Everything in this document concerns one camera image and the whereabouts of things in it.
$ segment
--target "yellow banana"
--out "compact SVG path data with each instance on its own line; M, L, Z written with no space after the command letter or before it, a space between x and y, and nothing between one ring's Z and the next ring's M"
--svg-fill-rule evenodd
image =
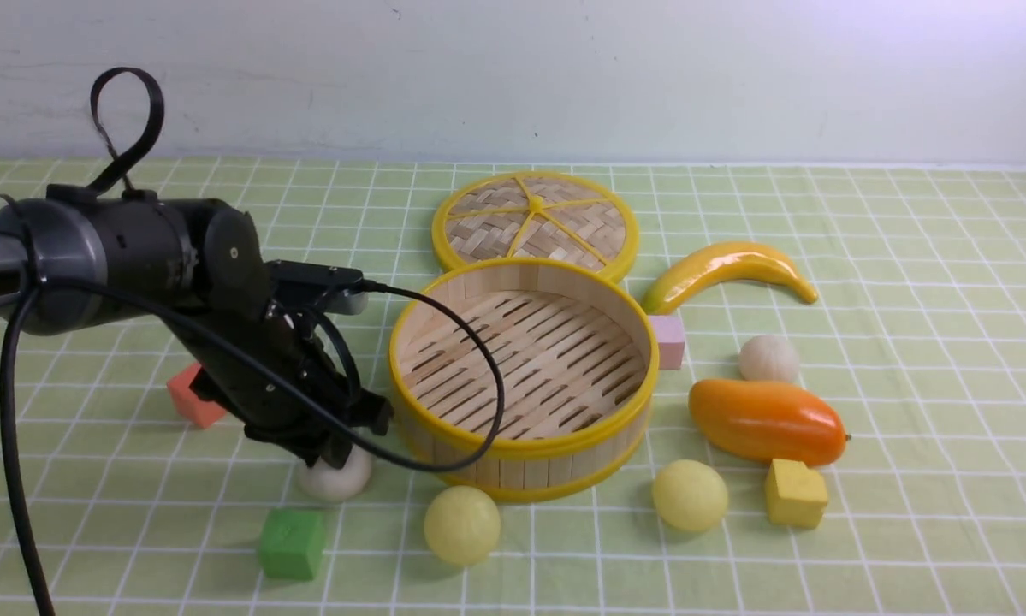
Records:
M642 297L647 315L668 315L705 288L726 280L758 280L785 285L801 301L817 301L817 288L801 277L782 251L757 242L719 242L697 249L658 277Z

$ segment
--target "yellow cube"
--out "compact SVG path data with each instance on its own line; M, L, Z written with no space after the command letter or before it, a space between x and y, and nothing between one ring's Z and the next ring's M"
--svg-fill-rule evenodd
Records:
M767 521L784 527L817 529L828 506L824 476L796 460L771 461L763 496Z

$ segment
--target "yellow rim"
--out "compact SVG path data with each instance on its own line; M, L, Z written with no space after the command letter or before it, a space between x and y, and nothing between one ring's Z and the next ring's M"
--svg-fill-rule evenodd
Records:
M658 355L658 341L655 339L653 333L653 324L649 323L649 318L646 316L645 311L642 311L640 305L634 298L630 297L622 288L619 288L618 284L611 283L599 275L595 275L587 269L580 268L578 265L571 265L562 261L554 261L550 259L534 259L534 258L509 258L501 259L496 261L480 261L477 263L472 263L470 265L465 265L463 268L451 270L451 272L445 273L441 277L437 278L433 283L427 285L422 293L429 296L430 293L438 285L443 285L447 283L447 280L452 280L452 278L461 276L462 274L472 272L473 270L481 270L485 268L497 268L498 266L504 265L540 265L544 268L557 268L569 270L569 272L575 273L579 276L588 276L593 280L598 281L599 284L605 285L607 291L617 294L622 298L630 307L635 315L638 316L638 322L642 324L645 329L645 333L649 336L649 360L646 364L646 377L642 381L642 385L631 395L630 400L627 400L627 405L619 409L617 413L613 413L610 417L603 418L603 420L588 426L588 428L580 429L578 432L567 433L565 436L559 436L555 438L544 438L541 440L511 440L508 438L498 437L494 439L492 445L490 445L489 452L500 453L502 457L509 460L532 460L532 459L545 459L545 457L557 456L557 455L568 455L585 451L592 446L601 444L601 441L606 440L615 433L619 432L620 429L625 428L638 413L641 412L642 407L649 403L650 398L653 398L654 387L658 385L658 367L660 367L660 355ZM434 416L430 413L426 407L415 397L415 394L410 392L409 388L406 387L403 375L399 371L399 334L402 323L406 320L409 313L418 307L419 301L411 301L400 313L399 319L395 322L394 329L391 332L391 343L388 350L388 363L391 371L391 379L394 383L395 389L399 391L399 395L406 407L408 413L413 414L416 418L419 419L427 428L435 433L438 437L441 437L447 444L456 446L456 448L461 448L466 452L476 450L478 446L482 445L484 436L480 433L468 432L463 428L456 428L453 425L449 425L446 422L441 421L440 418Z
M579 178L577 176L567 175L567 172L558 172L558 171L505 172L505 175L502 176L494 176L492 178L486 178L485 180L480 180L473 184L469 184L469 186L461 188L461 190L457 191L456 194L450 195L450 197L443 200L441 205L437 208L436 215L433 218L433 229L431 230L431 237L433 237L433 251L437 256L437 261L441 262L442 268L445 269L446 272L451 272L451 270L458 270L460 268L463 268L463 266L468 265L468 263L466 261L463 261L461 256L459 256L459 254L456 253L456 249L452 248L450 243L447 243L447 235L445 234L445 223L449 221L449 219L466 219L469 218L469 216L484 216L488 214L512 214L513 211L528 211L528 207L501 207L500 209L480 209L465 215L449 215L447 214L447 211L449 211L452 207L455 207L456 203L459 203L459 200L461 200L463 196L467 195L470 191L475 190L475 188L484 187L486 186L486 184L489 183L501 183L502 181L510 179L516 180L516 183L519 184L520 186L520 190L524 191L525 196L531 196L531 192L528 190L527 187L524 186L523 183L524 178L553 178L557 180L565 180L567 181L567 183L580 184L580 186L588 188L588 190L595 191L596 193L602 195L603 198L600 199L578 199L578 200L568 200L568 202L551 203L551 205L549 205L544 209L543 216L544 219L547 219L549 223L552 223L553 225L559 228L563 228L563 225L557 222L557 219L555 219L554 216L547 214L548 209L553 209L555 207L562 207L568 205L584 205L584 203L598 203L598 202L604 202L605 200L607 200L607 202L610 202L611 205L616 206L616 209L619 210L619 215L622 216L623 218L623 226L627 228L627 234L626 237L623 239L623 248L620 248L619 255L616 256L615 259L611 259L610 262L607 261L605 258L603 258L602 254L599 254L597 249L592 248L590 244L585 242L584 239L581 238L579 234L571 233L570 230L564 228L563 231L566 234L568 234L573 238L573 240L582 244L583 248L585 248L587 253L592 254L592 256L599 259L599 261L605 263L605 265L603 265L603 268L597 270L597 272L592 272L592 274L605 278L605 280L616 281L616 283L618 283L619 280L623 280L623 276L626 276L627 272L630 272L631 268L633 268L634 260L637 257L638 253L638 229L637 229L637 220L634 219L634 213L631 211L631 208L627 206L627 202L625 202L625 200L619 198L619 195L617 195L615 192L611 192L610 190L607 190L607 188L600 186L600 184L592 182L591 180L585 180L584 178ZM521 225L520 230L523 231L524 228L527 228L527 225ZM516 238L513 238L512 245L515 246L517 244L517 241L519 241L519 239L520 239L520 233L517 233Z
M653 414L653 411L647 411L647 414ZM613 460L605 467L600 470L588 474L587 476L582 476L582 478L577 480L571 480L569 484L563 484L560 486L552 486L550 488L538 488L534 490L516 490L513 488L490 488L485 486L480 486L473 483L473 480L466 480L458 478L453 474L441 474L439 478L443 483L451 486L470 486L473 488L480 489L480 491L485 492L489 495L489 498L498 502L506 503L536 503L540 501L552 501L554 499L562 499L565 496L571 496L578 494L581 491L587 491L592 486L595 486L602 480L609 478L614 475L616 471L623 467L634 456L634 452L638 451L638 448L642 446L642 438L645 438L646 429L649 428L649 420L652 418L646 417L646 423L639 430L637 438L634 439L634 444L631 444L630 448L627 448L626 452L623 452L622 456L618 459ZM408 438L404 439L406 442L406 449L409 450L415 456L419 455L418 449Z

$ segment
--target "bamboo steamer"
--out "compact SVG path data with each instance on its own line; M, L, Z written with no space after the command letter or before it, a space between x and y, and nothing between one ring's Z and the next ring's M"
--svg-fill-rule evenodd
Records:
M579 265L618 283L634 265L637 219L619 195L577 176L516 171L470 184L433 218L443 269L517 257Z
M550 500L598 484L637 451L660 358L645 312L618 285L578 265L510 258L451 270L423 293L478 333L505 383L498 439L447 484ZM465 332L413 301L388 358L395 421L416 457L453 463L482 444L497 386Z

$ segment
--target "orange block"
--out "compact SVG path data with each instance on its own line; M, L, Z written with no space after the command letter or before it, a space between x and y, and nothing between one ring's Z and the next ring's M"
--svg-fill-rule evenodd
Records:
M177 413L199 428L204 429L226 416L227 410L224 410L224 407L216 405L216 402L201 400L192 389L189 389L189 385L199 370L200 363L193 363L193 365L185 368L184 371L167 381L167 390L171 394L171 401L173 401L173 408L177 410Z

